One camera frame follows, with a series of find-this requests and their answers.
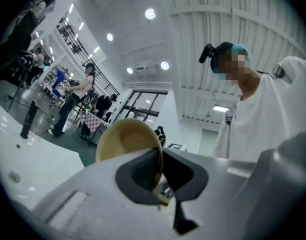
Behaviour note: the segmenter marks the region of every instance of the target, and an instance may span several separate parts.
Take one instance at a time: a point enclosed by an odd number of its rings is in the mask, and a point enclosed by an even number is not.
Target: cup
[[[127,118],[112,124],[103,133],[97,144],[95,162],[99,163],[144,149],[158,149],[159,172],[155,185],[163,172],[163,151],[158,136],[144,122]]]

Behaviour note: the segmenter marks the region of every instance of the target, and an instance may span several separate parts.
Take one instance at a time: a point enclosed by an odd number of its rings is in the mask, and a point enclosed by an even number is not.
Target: gray floor
[[[16,87],[14,85],[6,81],[0,82],[0,105],[5,110],[10,104],[10,100],[7,100],[8,95],[12,94],[15,89]],[[78,128],[79,122],[75,123],[76,112],[71,113],[69,119],[66,121],[66,125],[64,126],[65,134],[56,138],[47,132],[50,125],[55,124],[59,118],[60,109],[55,107],[49,98],[43,99],[41,93],[42,89],[36,83],[31,87],[31,89],[23,89],[20,92],[20,95],[15,99],[16,102],[13,103],[9,114],[22,125],[32,100],[35,100],[41,107],[41,111],[37,112],[31,126],[31,131],[46,141],[68,150],[78,152],[85,167],[93,164],[95,162],[96,146],[88,146],[88,142],[80,138],[81,128]],[[49,115],[53,115],[55,121],[53,121]],[[93,141],[97,143],[100,137],[101,133],[99,132],[96,134]]]

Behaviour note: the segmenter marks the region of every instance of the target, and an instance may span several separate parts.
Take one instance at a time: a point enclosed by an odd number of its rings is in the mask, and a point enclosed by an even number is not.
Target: metal railing
[[[78,38],[75,39],[75,33],[71,26],[66,22],[63,17],[57,24],[57,30],[62,35],[66,44],[70,48],[70,50],[76,55],[78,60],[81,62],[81,66],[85,67],[88,63],[93,63],[95,65],[95,83],[97,83],[104,91],[106,91],[109,95],[116,94],[119,95],[117,89],[110,83],[110,81],[105,77],[105,75],[101,72],[92,58],[89,57],[89,54],[81,44]]]

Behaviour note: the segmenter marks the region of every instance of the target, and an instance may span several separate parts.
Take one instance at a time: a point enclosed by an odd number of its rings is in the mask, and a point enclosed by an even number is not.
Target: teal hair cap
[[[236,51],[238,53],[246,51],[247,52],[247,60],[249,62],[251,62],[251,58],[252,58],[251,53],[249,52],[248,48],[244,44],[241,44],[241,43],[234,44],[232,46],[231,50]]]

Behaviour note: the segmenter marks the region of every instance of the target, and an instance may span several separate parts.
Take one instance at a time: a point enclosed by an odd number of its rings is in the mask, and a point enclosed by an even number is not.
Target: air conditioner
[[[136,72],[141,75],[155,75],[157,73],[155,63],[152,59],[135,63]]]

